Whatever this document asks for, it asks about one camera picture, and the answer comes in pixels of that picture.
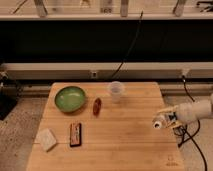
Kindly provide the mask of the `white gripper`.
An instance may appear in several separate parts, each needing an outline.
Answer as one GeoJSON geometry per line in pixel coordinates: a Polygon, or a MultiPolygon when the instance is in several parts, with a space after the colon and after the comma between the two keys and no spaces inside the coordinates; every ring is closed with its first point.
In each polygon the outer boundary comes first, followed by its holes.
{"type": "Polygon", "coordinates": [[[175,129],[182,126],[182,124],[184,124],[184,114],[185,114],[184,110],[185,110],[185,107],[183,105],[176,105],[176,106],[170,106],[170,107],[160,109],[157,111],[157,113],[159,114],[159,113],[175,112],[178,122],[171,123],[167,126],[167,128],[169,129],[175,129]]]}

